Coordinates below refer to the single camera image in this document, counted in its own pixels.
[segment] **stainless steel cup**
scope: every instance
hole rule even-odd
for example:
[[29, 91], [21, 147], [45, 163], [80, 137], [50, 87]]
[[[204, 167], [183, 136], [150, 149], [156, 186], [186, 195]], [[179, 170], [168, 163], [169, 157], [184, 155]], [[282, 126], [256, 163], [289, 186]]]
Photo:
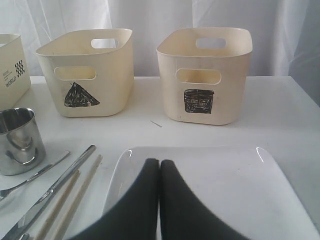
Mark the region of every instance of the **stainless steel cup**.
[[0, 174], [24, 173], [45, 156], [34, 111], [28, 108], [0, 111]]

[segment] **white plate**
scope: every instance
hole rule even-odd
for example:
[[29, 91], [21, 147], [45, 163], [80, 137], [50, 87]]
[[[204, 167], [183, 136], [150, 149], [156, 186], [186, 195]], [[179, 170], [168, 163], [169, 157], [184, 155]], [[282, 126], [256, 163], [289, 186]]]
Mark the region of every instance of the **white plate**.
[[129, 149], [114, 170], [104, 212], [128, 190], [147, 158], [173, 160], [202, 203], [250, 239], [320, 239], [278, 164], [260, 147]]

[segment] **knife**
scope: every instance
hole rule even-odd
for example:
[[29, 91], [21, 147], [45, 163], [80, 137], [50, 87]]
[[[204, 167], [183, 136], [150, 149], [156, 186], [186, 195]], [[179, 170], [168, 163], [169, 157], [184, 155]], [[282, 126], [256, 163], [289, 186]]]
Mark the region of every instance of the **knife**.
[[90, 157], [97, 149], [95, 145], [91, 145], [85, 150], [77, 160], [49, 187], [49, 189], [39, 198], [39, 200], [26, 212], [26, 214], [7, 232], [1, 240], [18, 240], [28, 230], [28, 228], [36, 221], [40, 214], [44, 211], [48, 203], [52, 200], [58, 190], [73, 175], [73, 173]]

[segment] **cream plastic bin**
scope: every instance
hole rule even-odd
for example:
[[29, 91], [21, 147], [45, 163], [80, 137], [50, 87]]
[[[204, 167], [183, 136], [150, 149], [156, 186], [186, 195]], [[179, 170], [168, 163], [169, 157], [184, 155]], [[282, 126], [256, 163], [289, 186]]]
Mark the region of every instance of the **cream plastic bin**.
[[[198, 39], [224, 39], [199, 48]], [[241, 111], [252, 52], [249, 31], [231, 27], [175, 31], [157, 48], [165, 113], [171, 119], [225, 125]]]
[[0, 34], [0, 111], [12, 108], [30, 88], [19, 34]]
[[[93, 40], [115, 39], [116, 48]], [[132, 31], [94, 29], [67, 33], [40, 47], [37, 56], [58, 112], [102, 117], [120, 112], [134, 84]]]

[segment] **chopstick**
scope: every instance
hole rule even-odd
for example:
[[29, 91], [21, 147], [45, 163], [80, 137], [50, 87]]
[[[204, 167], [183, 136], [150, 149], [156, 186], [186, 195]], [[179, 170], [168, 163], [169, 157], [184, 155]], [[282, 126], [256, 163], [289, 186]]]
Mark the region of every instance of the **chopstick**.
[[79, 178], [79, 175], [80, 175], [80, 171], [77, 170], [68, 186], [66, 187], [66, 189], [64, 190], [63, 194], [60, 196], [58, 202], [55, 204], [53, 210], [51, 211], [50, 215], [47, 217], [47, 219], [45, 220], [44, 224], [42, 225], [40, 231], [38, 232], [38, 234], [35, 236], [35, 238], [33, 240], [43, 240], [45, 239], [47, 233], [49, 232], [52, 224], [54, 223], [57, 215], [59, 214], [62, 206], [64, 205], [64, 203], [66, 202], [70, 192], [72, 191], [75, 183], [77, 182], [78, 178]]
[[79, 189], [79, 191], [77, 192], [73, 202], [71, 203], [69, 209], [67, 210], [66, 214], [63, 216], [62, 220], [60, 221], [56, 231], [54, 232], [53, 234], [53, 238], [52, 240], [62, 240], [62, 238], [64, 237], [68, 227], [69, 227], [69, 224], [71, 223], [71, 220], [72, 218], [74, 217], [75, 213], [76, 213], [76, 210], [83, 198], [83, 196], [85, 195], [86, 193], [86, 190], [92, 180], [92, 178], [94, 177], [96, 171], [97, 171], [97, 168], [102, 160], [102, 156], [99, 155], [95, 162], [93, 163], [91, 169], [90, 169], [90, 172], [88, 173], [87, 177], [85, 178], [81, 188]]

